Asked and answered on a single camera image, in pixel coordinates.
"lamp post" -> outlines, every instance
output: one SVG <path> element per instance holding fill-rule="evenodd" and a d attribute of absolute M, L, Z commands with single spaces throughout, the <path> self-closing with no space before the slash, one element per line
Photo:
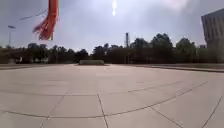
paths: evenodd
<path fill-rule="evenodd" d="M 11 32 L 11 29 L 16 29 L 15 26 L 12 26 L 12 25 L 8 25 L 8 28 L 10 29 L 9 30 L 9 46 L 11 45 L 11 38 L 12 38 L 12 32 Z"/>

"concrete pavement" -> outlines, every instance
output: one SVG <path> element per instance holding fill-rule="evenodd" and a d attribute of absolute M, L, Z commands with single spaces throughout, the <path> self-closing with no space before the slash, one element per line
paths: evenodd
<path fill-rule="evenodd" d="M 0 71 L 0 127 L 221 128 L 224 74 L 62 65 Z"/>

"lens flare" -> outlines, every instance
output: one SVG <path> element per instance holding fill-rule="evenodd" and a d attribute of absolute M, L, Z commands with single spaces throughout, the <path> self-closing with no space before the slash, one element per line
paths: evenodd
<path fill-rule="evenodd" d="M 115 16 L 116 15 L 116 9 L 117 9 L 117 1 L 116 0 L 113 0 L 112 8 L 113 8 L 112 15 Z"/>

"orange flag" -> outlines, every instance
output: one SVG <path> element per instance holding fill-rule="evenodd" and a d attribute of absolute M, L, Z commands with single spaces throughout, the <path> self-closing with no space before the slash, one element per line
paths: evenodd
<path fill-rule="evenodd" d="M 39 33 L 40 40 L 49 40 L 53 36 L 54 27 L 58 19 L 58 13 L 58 0 L 49 0 L 47 17 L 33 30 L 33 32 Z"/>

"tall building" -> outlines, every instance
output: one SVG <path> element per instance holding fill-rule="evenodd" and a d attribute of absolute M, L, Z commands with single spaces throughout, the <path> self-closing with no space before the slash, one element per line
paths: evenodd
<path fill-rule="evenodd" d="M 215 51 L 217 60 L 224 60 L 224 9 L 201 17 L 205 41 Z"/>
<path fill-rule="evenodd" d="M 129 45 L 130 45 L 129 33 L 125 34 L 125 42 L 124 43 L 125 43 L 124 44 L 125 47 L 129 47 Z"/>

